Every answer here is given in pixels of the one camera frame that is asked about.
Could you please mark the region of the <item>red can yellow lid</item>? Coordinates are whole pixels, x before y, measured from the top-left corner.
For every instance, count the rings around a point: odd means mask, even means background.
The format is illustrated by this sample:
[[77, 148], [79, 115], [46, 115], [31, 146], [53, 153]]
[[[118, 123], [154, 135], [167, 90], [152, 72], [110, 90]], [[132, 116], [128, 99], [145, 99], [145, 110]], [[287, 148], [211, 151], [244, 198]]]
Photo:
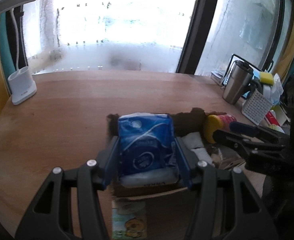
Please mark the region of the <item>red can yellow lid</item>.
[[208, 115], [203, 124], [204, 138], [208, 143], [215, 144], [213, 133], [218, 129], [229, 131], [229, 124], [234, 121], [236, 121], [236, 118], [229, 114]]

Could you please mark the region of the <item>green cartoon tissue pack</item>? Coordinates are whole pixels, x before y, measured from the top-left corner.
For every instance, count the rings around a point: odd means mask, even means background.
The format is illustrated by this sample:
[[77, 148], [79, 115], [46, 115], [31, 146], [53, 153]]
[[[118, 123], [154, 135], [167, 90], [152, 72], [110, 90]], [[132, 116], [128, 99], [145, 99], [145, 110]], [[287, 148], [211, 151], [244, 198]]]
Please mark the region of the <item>green cartoon tissue pack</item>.
[[145, 202], [112, 202], [112, 239], [147, 239]]

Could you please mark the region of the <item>blue tissue pack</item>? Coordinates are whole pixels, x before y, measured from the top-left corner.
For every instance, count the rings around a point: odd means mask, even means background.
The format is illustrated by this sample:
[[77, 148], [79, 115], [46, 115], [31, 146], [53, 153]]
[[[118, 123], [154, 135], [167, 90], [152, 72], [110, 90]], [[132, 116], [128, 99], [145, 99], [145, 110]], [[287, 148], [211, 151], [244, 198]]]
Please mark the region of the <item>blue tissue pack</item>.
[[178, 181], [174, 125], [170, 115], [132, 113], [118, 119], [118, 177], [127, 188]]

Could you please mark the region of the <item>cotton swab bag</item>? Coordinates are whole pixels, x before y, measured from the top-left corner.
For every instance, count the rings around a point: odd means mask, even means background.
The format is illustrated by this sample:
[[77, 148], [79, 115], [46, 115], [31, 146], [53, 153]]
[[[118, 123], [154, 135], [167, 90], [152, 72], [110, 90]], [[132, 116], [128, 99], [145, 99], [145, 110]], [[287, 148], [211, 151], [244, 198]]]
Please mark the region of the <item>cotton swab bag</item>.
[[245, 163], [237, 152], [225, 146], [210, 145], [208, 151], [214, 166], [221, 170], [231, 170]]

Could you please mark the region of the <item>white perforated basket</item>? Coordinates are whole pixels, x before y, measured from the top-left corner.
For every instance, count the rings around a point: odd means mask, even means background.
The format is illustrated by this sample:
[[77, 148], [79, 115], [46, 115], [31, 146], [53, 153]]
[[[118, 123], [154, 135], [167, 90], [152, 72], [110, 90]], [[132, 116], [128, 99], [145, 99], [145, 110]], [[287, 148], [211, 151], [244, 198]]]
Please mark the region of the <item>white perforated basket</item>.
[[242, 104], [241, 113], [252, 123], [259, 125], [271, 107], [272, 103], [255, 89]]

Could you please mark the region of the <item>red box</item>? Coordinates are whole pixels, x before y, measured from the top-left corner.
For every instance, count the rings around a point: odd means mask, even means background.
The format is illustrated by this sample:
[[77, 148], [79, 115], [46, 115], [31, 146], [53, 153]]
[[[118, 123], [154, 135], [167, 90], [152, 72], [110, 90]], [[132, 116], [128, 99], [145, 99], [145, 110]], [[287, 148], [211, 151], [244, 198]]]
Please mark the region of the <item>red box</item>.
[[277, 121], [275, 115], [273, 114], [273, 111], [268, 111], [268, 113], [265, 115], [265, 120], [269, 125], [276, 125], [280, 126], [279, 122]]

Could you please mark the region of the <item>tablet with blue screen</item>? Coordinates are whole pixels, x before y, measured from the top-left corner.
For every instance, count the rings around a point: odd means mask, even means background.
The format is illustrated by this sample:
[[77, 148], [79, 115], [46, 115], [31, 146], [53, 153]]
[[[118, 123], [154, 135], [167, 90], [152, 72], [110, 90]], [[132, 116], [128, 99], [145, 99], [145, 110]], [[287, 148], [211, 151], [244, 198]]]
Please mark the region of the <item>tablet with blue screen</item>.
[[232, 54], [227, 70], [223, 74], [221, 85], [232, 92], [241, 92], [241, 97], [247, 98], [250, 94], [250, 85], [253, 80], [258, 82], [262, 71], [246, 59]]

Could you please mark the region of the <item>clear plastic bag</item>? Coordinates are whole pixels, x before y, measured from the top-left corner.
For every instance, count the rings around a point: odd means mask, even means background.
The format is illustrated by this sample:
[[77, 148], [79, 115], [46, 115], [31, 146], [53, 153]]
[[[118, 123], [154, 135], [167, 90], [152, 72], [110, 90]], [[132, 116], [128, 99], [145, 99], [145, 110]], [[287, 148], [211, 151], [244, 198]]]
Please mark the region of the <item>clear plastic bag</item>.
[[280, 97], [283, 92], [284, 89], [278, 74], [274, 75], [274, 84], [272, 86], [263, 84], [263, 96], [264, 98], [268, 99], [273, 105], [277, 105], [280, 103]]

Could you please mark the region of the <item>steel travel mug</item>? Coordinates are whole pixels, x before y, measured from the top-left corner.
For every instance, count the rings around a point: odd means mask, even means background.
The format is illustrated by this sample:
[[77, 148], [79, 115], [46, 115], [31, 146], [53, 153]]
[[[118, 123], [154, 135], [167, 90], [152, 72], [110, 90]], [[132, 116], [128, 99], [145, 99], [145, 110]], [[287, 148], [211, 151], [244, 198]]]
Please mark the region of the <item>steel travel mug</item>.
[[223, 99], [231, 105], [236, 104], [253, 76], [254, 70], [248, 63], [240, 60], [234, 61], [222, 95]]

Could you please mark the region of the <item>white rolled socks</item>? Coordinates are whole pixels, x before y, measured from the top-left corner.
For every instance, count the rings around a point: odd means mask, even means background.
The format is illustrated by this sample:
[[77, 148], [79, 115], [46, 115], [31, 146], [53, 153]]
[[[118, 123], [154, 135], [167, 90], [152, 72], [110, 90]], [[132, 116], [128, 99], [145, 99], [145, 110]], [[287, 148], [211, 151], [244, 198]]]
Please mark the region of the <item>white rolled socks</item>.
[[214, 165], [212, 158], [208, 154], [203, 144], [203, 141], [199, 132], [193, 132], [183, 136], [182, 141], [184, 142], [184, 144], [189, 150], [193, 151], [196, 154], [199, 160], [204, 160], [208, 164], [212, 166]]

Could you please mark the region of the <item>brown cardboard box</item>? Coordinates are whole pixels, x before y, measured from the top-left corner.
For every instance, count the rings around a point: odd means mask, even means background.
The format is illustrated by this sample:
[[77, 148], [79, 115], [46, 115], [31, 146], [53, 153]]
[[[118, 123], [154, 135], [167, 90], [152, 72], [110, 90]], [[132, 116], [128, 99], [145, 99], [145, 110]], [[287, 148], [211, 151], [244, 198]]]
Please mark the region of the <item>brown cardboard box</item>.
[[218, 129], [228, 131], [234, 121], [234, 115], [201, 108], [176, 114], [108, 114], [108, 139], [120, 140], [110, 189], [113, 198], [146, 198], [183, 188], [175, 137], [181, 137], [182, 144], [198, 160], [220, 168], [223, 156], [213, 133]]

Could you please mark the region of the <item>yellow sponge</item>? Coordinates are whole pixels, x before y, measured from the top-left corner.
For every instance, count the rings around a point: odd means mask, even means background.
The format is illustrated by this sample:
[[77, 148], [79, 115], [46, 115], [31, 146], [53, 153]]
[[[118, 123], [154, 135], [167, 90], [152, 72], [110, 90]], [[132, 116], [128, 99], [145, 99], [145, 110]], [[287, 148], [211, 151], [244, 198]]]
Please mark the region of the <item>yellow sponge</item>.
[[274, 84], [274, 77], [271, 73], [259, 72], [259, 82], [263, 85], [272, 86]]

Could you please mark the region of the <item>white desk lamp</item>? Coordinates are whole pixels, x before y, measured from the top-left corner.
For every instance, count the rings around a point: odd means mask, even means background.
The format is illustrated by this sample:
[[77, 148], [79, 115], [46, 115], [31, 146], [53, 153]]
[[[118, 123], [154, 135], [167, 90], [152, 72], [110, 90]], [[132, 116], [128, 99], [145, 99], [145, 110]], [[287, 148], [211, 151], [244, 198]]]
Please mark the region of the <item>white desk lamp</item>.
[[32, 77], [30, 68], [25, 66], [19, 68], [19, 56], [20, 56], [20, 41], [19, 31], [16, 18], [14, 16], [14, 9], [18, 6], [34, 2], [36, 0], [0, 0], [0, 15], [9, 11], [14, 24], [15, 39], [16, 39], [16, 63], [15, 72], [8, 76], [8, 85], [12, 92], [12, 104], [19, 105], [27, 99], [34, 96], [37, 91], [36, 83]]

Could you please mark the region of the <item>black window frame post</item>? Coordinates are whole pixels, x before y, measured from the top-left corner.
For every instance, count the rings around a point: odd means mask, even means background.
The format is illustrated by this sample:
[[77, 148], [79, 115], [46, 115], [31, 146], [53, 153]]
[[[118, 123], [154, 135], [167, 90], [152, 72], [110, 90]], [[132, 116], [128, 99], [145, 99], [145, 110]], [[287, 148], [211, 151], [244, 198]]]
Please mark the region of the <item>black window frame post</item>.
[[194, 75], [213, 21], [218, 0], [196, 0], [177, 73]]

